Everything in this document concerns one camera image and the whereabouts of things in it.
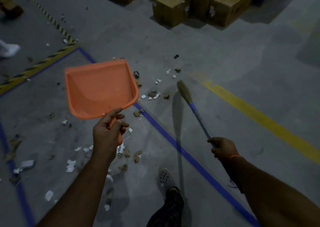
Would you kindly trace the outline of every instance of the orange dustpan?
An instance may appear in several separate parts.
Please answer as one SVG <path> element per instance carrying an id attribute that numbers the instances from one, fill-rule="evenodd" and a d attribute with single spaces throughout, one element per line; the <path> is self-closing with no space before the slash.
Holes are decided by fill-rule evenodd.
<path id="1" fill-rule="evenodd" d="M 66 68 L 65 76 L 70 111 L 80 119 L 102 117 L 138 100 L 138 87 L 126 59 Z M 122 144 L 120 133 L 118 144 Z"/>

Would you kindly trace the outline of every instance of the person's left hand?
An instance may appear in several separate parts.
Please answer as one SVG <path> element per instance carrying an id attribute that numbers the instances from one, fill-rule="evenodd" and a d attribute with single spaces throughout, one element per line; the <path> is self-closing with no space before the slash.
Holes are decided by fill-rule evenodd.
<path id="1" fill-rule="evenodd" d="M 117 154 L 119 131 L 123 135 L 129 124 L 122 122 L 125 118 L 123 114 L 118 114 L 122 108 L 117 108 L 101 118 L 93 128 L 93 155 L 102 155 L 107 160 L 114 160 Z M 110 128 L 112 119 L 117 121 Z"/>

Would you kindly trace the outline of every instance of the floor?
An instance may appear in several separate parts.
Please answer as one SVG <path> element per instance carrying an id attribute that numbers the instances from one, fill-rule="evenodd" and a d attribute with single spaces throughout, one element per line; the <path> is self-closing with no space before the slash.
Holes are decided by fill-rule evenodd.
<path id="1" fill-rule="evenodd" d="M 0 73 L 12 77 L 32 65 L 27 56 L 38 62 L 65 46 L 36 6 L 16 1 L 25 13 L 0 23 L 1 39 L 22 47 L 16 57 L 0 61 Z M 229 186 L 201 127 L 177 93 L 175 67 L 182 68 L 177 78 L 189 86 L 214 135 L 234 140 L 248 161 L 320 206 L 320 0 L 268 0 L 225 29 L 196 19 L 168 29 L 154 21 L 150 0 L 125 7 L 108 0 L 36 1 L 58 21 L 65 15 L 62 25 L 81 48 L 0 99 L 1 138 L 18 133 L 23 139 L 15 164 L 36 160 L 34 168 L 21 172 L 18 187 L 9 182 L 12 165 L 0 163 L 2 226 L 38 222 L 77 175 L 65 172 L 67 160 L 81 163 L 90 156 L 74 149 L 92 145 L 97 120 L 80 120 L 70 113 L 64 69 L 113 57 L 125 57 L 131 70 L 140 72 L 140 95 L 154 88 L 171 97 L 140 98 L 138 104 L 148 113 L 140 121 L 133 116 L 136 107 L 124 111 L 133 129 L 124 144 L 131 154 L 142 150 L 141 162 L 114 160 L 114 182 L 106 180 L 94 226 L 146 226 L 163 204 L 156 185 L 162 167 L 172 172 L 185 199 L 183 226 L 254 224 L 246 219 L 252 211 L 245 197 Z M 155 85 L 157 79 L 162 82 Z M 61 124 L 65 119 L 72 128 Z M 121 173 L 118 166 L 124 163 L 129 169 Z M 111 187 L 113 204 L 105 212 L 104 195 Z M 22 190 L 27 203 L 22 203 Z M 48 190 L 54 192 L 50 202 L 44 199 Z M 238 212 L 241 207 L 246 215 Z"/>

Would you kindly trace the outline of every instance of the person's right arm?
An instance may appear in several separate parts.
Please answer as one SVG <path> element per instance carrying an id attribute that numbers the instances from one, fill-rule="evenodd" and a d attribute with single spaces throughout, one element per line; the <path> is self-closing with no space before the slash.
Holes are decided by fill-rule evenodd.
<path id="1" fill-rule="evenodd" d="M 228 164 L 261 226 L 320 226 L 320 209 L 296 189 L 258 169 L 239 153 L 232 140 L 212 138 L 214 156 Z"/>

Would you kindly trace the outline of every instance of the shoe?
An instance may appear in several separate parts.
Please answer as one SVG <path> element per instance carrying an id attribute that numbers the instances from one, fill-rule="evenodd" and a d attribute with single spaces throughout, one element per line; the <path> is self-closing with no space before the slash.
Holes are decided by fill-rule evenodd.
<path id="1" fill-rule="evenodd" d="M 173 177 L 166 168 L 159 171 L 157 181 L 158 187 L 164 196 L 166 195 L 166 192 L 172 187 L 175 187 L 176 190 L 178 190 L 176 184 L 174 183 Z"/>
<path id="2" fill-rule="evenodd" d="M 10 58 L 16 55 L 19 50 L 20 50 L 19 45 L 6 44 L 6 48 L 3 48 L 2 50 L 0 50 L 0 56 L 4 58 Z"/>

